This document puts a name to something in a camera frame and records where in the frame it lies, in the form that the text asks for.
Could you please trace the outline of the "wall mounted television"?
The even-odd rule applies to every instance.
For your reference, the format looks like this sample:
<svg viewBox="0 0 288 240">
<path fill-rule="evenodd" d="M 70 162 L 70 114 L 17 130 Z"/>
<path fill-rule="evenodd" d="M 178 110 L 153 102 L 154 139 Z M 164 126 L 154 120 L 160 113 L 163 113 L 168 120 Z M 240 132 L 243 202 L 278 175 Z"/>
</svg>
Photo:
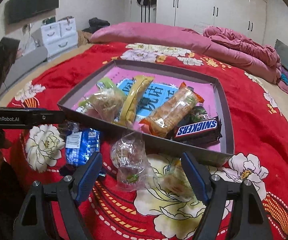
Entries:
<svg viewBox="0 0 288 240">
<path fill-rule="evenodd" d="M 59 0 L 9 0 L 6 20 L 8 24 L 14 24 L 58 7 Z"/>
</svg>

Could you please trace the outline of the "orange rice cracker packet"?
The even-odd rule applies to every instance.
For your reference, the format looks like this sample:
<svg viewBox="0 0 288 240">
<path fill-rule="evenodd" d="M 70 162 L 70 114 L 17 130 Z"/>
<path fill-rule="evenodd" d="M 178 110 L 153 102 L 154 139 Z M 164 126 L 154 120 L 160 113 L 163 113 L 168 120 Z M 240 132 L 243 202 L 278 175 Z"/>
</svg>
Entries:
<svg viewBox="0 0 288 240">
<path fill-rule="evenodd" d="M 150 135 L 166 138 L 171 130 L 198 104 L 203 103 L 202 96 L 182 83 L 174 95 L 160 107 L 142 119 L 141 131 Z"/>
</svg>

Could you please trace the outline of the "gold wafer bar packet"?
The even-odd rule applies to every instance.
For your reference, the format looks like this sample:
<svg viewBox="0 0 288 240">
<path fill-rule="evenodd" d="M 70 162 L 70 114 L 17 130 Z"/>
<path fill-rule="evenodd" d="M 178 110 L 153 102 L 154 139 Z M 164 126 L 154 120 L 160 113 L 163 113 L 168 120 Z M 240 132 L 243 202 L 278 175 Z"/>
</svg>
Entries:
<svg viewBox="0 0 288 240">
<path fill-rule="evenodd" d="M 147 88 L 153 82 L 153 76 L 137 75 L 133 78 L 134 82 L 129 90 L 126 100 L 120 111 L 118 121 L 115 123 L 124 127 L 132 128 L 136 118 L 136 111 L 139 101 Z"/>
</svg>

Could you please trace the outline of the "green milk snack packet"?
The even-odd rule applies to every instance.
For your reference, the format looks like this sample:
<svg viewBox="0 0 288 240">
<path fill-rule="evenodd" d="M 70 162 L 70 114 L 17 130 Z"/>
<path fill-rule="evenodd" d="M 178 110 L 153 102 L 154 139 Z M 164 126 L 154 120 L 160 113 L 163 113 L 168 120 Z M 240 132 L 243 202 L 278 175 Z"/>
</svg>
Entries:
<svg viewBox="0 0 288 240">
<path fill-rule="evenodd" d="M 99 90 L 103 89 L 113 89 L 116 90 L 117 93 L 122 96 L 123 100 L 126 99 L 126 94 L 120 90 L 113 81 L 108 77 L 103 77 L 96 82 L 96 86 Z M 90 96 L 84 96 L 83 99 L 78 103 L 79 107 L 85 107 L 87 105 L 87 101 L 89 100 Z"/>
</svg>

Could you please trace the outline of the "grey chair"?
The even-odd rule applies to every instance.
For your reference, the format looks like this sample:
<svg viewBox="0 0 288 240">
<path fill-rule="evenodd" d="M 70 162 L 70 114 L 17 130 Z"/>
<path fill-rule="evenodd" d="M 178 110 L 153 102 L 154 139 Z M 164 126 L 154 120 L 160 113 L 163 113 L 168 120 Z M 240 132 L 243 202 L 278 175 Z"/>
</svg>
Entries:
<svg viewBox="0 0 288 240">
<path fill-rule="evenodd" d="M 0 96 L 33 68 L 44 62 L 47 59 L 47 55 L 48 52 L 45 47 L 38 47 L 28 54 L 16 59 L 6 75 L 4 83 L 1 85 Z"/>
</svg>

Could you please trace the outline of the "Snickers bar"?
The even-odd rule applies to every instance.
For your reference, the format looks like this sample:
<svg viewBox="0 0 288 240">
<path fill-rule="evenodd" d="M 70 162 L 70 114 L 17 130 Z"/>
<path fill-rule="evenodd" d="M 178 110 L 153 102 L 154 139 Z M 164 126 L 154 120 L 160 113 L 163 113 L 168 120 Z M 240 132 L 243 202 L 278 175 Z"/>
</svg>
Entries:
<svg viewBox="0 0 288 240">
<path fill-rule="evenodd" d="M 204 146 L 217 142 L 222 137 L 221 128 L 221 120 L 216 116 L 178 127 L 172 140 L 192 146 Z"/>
</svg>

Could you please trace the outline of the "dark clothes pile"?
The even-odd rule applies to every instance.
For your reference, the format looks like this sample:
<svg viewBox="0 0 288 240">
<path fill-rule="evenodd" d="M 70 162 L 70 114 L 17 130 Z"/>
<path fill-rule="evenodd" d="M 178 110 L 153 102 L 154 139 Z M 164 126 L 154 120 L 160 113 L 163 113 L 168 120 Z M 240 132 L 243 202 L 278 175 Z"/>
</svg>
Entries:
<svg viewBox="0 0 288 240">
<path fill-rule="evenodd" d="M 98 31 L 99 29 L 102 29 L 102 28 L 105 28 L 108 26 L 110 26 L 110 23 L 108 21 L 101 20 L 101 19 L 94 17 L 94 18 L 91 18 L 89 20 L 89 27 L 83 29 L 83 31 L 93 34 L 94 32 Z"/>
</svg>

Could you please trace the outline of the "clear round biscuit packet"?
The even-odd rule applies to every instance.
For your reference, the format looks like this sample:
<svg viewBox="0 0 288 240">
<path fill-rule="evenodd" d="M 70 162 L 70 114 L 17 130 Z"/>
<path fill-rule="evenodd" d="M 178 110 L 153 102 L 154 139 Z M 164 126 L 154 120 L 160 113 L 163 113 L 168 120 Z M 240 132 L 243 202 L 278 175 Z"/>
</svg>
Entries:
<svg viewBox="0 0 288 240">
<path fill-rule="evenodd" d="M 116 187 L 132 192 L 155 187 L 157 176 L 148 161 L 141 133 L 132 132 L 117 140 L 110 150 L 111 162 L 117 168 Z"/>
</svg>

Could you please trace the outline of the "brown knitted blanket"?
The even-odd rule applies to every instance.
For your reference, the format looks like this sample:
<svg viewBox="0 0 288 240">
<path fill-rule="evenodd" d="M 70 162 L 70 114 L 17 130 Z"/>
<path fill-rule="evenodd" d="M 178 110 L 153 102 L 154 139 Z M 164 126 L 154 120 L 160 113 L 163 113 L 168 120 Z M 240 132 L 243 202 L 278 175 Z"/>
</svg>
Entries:
<svg viewBox="0 0 288 240">
<path fill-rule="evenodd" d="M 91 43 L 92 33 L 78 30 L 77 34 L 78 34 L 78 47 Z"/>
</svg>

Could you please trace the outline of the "white drawer cabinet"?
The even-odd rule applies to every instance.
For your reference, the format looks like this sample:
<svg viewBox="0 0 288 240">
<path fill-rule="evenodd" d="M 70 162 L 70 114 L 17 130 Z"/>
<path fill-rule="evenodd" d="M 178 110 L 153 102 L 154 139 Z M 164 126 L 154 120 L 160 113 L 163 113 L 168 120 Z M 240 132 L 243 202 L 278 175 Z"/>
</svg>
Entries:
<svg viewBox="0 0 288 240">
<path fill-rule="evenodd" d="M 78 47 L 78 33 L 74 17 L 42 25 L 32 37 L 38 46 L 47 49 L 47 60 L 58 57 L 62 53 Z"/>
</svg>

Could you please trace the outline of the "grey shallow tray box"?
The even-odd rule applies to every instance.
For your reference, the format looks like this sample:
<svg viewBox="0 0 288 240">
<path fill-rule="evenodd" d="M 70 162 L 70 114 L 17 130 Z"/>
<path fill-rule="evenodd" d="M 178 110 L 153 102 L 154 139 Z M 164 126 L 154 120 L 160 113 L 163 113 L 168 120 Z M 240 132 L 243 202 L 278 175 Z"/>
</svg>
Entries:
<svg viewBox="0 0 288 240">
<path fill-rule="evenodd" d="M 72 121 L 88 125 L 106 135 L 122 135 L 129 129 L 106 122 L 95 116 L 78 113 L 76 109 L 79 101 L 96 92 L 96 83 L 101 78 L 106 76 L 114 83 L 119 83 L 139 74 L 153 76 L 156 83 L 166 85 L 179 86 L 182 82 L 186 83 L 203 97 L 207 113 L 210 116 L 219 117 L 222 123 L 222 137 L 219 143 L 208 148 L 195 147 L 143 134 L 147 148 L 155 148 L 160 153 L 166 153 L 174 157 L 180 157 L 183 152 L 190 152 L 201 164 L 211 166 L 221 166 L 233 156 L 235 151 L 233 127 L 224 89 L 217 78 L 200 72 L 164 64 L 114 60 L 75 85 L 72 90 L 58 101 L 57 105 L 65 113 L 66 117 Z"/>
</svg>

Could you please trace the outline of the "blue cookie packet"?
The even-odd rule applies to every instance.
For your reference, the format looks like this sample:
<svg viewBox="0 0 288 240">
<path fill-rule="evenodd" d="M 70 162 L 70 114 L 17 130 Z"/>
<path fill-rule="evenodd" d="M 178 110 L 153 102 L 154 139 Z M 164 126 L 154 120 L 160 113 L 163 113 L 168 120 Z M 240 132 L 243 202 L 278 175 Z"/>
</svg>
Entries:
<svg viewBox="0 0 288 240">
<path fill-rule="evenodd" d="M 100 135 L 92 128 L 68 135 L 65 141 L 66 162 L 72 166 L 86 164 L 94 152 L 100 151 Z"/>
</svg>

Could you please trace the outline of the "clear brown pastry packet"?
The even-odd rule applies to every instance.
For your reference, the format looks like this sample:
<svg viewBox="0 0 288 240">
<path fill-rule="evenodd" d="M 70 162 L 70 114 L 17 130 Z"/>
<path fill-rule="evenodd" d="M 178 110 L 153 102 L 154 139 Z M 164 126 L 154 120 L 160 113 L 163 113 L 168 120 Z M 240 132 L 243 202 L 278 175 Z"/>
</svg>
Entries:
<svg viewBox="0 0 288 240">
<path fill-rule="evenodd" d="M 119 114 L 126 95 L 118 88 L 104 88 L 85 100 L 85 110 L 93 111 L 107 122 L 113 122 Z"/>
</svg>

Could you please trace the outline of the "pink blue children's book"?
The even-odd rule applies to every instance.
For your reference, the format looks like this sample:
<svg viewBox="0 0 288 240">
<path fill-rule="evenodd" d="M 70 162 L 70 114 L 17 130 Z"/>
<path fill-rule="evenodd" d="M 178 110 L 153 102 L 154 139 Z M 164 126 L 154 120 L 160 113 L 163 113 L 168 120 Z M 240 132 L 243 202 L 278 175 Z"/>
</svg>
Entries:
<svg viewBox="0 0 288 240">
<path fill-rule="evenodd" d="M 152 76 L 154 80 L 140 101 L 136 121 L 147 117 L 151 111 L 171 98 L 182 82 L 193 88 L 194 92 L 204 99 L 203 106 L 210 117 L 218 116 L 224 120 L 219 95 L 223 89 L 217 79 L 183 68 L 145 62 L 114 61 L 106 64 L 77 84 L 61 105 L 81 112 L 82 100 L 99 90 L 97 82 L 103 77 L 111 79 L 119 89 L 128 94 L 133 85 L 133 78 L 137 75 Z"/>
</svg>

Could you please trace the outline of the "small yellow cake packet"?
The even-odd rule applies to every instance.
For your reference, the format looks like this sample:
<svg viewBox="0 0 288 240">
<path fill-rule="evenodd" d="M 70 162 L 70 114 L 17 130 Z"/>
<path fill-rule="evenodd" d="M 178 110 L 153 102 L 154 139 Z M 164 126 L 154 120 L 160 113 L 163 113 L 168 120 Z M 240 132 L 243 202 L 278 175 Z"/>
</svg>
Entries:
<svg viewBox="0 0 288 240">
<path fill-rule="evenodd" d="M 194 197 L 194 192 L 182 168 L 181 160 L 175 161 L 160 179 L 163 187 L 177 195 L 181 201 L 189 201 Z"/>
</svg>

